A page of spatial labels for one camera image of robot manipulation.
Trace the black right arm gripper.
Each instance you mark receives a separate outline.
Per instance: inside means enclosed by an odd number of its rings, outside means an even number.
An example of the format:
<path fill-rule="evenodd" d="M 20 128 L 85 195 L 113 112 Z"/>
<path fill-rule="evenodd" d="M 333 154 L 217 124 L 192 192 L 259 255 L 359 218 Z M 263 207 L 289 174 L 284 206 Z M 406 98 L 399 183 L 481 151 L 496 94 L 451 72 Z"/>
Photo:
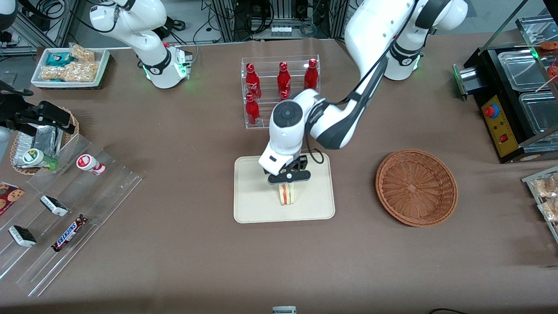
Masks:
<path fill-rule="evenodd" d="M 24 99 L 26 94 L 0 95 L 0 126 L 23 133 L 35 133 L 37 125 L 54 126 L 64 133 L 74 134 L 71 114 L 48 101 L 40 101 L 37 113 L 34 105 Z"/>

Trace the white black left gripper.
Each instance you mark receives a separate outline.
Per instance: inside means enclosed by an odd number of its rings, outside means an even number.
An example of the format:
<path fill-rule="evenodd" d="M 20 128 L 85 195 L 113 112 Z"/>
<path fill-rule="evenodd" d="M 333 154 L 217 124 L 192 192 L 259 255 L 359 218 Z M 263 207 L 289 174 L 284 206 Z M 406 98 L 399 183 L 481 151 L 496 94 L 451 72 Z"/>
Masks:
<path fill-rule="evenodd" d="M 311 178 L 310 171 L 303 171 L 308 165 L 308 159 L 306 155 L 301 154 L 301 145 L 267 144 L 258 163 L 266 173 L 270 174 L 268 176 L 270 185 L 308 181 Z M 281 171 L 287 169 L 295 171 L 281 174 Z"/>

